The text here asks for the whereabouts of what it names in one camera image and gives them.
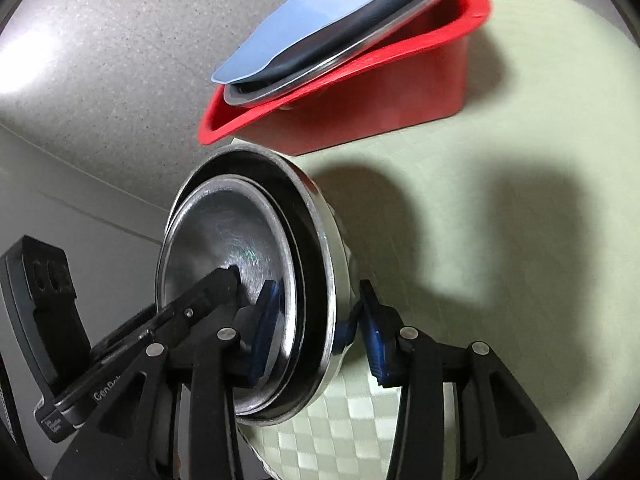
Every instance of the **metal bolt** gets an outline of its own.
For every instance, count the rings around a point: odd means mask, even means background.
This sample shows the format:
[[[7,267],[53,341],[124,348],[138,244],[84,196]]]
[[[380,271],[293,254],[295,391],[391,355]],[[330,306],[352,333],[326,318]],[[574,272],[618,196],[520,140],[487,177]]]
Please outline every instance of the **metal bolt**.
[[[146,354],[149,357],[158,357],[160,354],[164,352],[164,346],[160,343],[151,343],[148,347],[146,347]]]
[[[236,337],[236,331],[233,328],[221,328],[218,330],[218,339],[220,341],[230,341]]]
[[[471,349],[478,355],[487,355],[489,353],[489,345],[484,341],[476,341],[471,345]]]
[[[418,337],[418,331],[412,326],[403,326],[400,329],[400,337],[402,339],[416,339]]]

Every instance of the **red plastic container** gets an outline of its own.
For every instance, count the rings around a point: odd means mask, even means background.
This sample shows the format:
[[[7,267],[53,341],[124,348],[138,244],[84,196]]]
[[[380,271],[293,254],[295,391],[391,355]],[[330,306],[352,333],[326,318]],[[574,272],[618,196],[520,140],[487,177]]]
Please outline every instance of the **red plastic container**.
[[[489,0],[441,0],[360,56],[279,99],[232,107],[219,86],[198,140],[230,134],[301,155],[455,114],[462,108],[468,35]]]

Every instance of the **light green tablecloth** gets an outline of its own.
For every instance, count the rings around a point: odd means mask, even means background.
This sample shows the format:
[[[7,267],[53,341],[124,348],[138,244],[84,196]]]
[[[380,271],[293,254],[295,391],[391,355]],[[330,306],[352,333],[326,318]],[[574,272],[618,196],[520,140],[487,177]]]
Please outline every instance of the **light green tablecloth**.
[[[382,300],[487,341],[585,479],[640,402],[640,51],[570,0],[492,1],[459,114],[295,162]],[[243,431],[284,480],[381,480],[397,410],[356,345],[304,412]]]

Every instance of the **speckled floor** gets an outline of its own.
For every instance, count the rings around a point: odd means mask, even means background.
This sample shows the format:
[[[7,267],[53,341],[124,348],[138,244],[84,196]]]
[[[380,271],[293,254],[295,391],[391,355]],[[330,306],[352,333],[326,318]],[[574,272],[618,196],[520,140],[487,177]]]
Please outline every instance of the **speckled floor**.
[[[0,36],[0,123],[168,206],[211,149],[195,136],[212,69],[283,1],[23,0]]]

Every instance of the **checkered pattern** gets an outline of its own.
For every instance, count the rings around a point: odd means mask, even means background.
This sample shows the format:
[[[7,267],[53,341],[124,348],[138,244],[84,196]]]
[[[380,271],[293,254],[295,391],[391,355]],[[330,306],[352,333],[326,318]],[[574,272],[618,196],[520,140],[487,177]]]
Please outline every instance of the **checkered pattern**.
[[[386,478],[400,389],[378,386],[359,344],[347,359],[324,394],[292,420],[241,428],[274,478]]]

